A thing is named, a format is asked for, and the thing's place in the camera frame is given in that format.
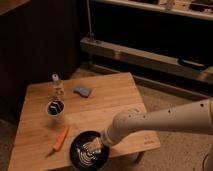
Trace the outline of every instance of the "wooden tabletop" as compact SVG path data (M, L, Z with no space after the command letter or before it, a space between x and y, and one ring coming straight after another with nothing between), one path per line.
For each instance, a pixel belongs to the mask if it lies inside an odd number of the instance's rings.
M72 165L69 159L73 139L83 131L101 131L120 111L138 108L146 112L143 100L130 73L66 80L65 119L70 131L62 149L49 158L45 155L63 130L45 109L53 99L52 83L30 85L27 89L20 123L11 155L9 171L39 171ZM89 98L73 93L75 86L92 88ZM160 147L155 131L133 133L110 149L110 157L127 155Z

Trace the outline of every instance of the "carrot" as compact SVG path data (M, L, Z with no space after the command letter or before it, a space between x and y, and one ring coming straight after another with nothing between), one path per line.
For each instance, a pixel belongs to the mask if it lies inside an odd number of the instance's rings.
M61 149L61 146L67 136L67 133L69 131L70 126L66 125L63 132L59 135L59 137L57 138L56 142L53 145L53 150L55 151L59 151Z

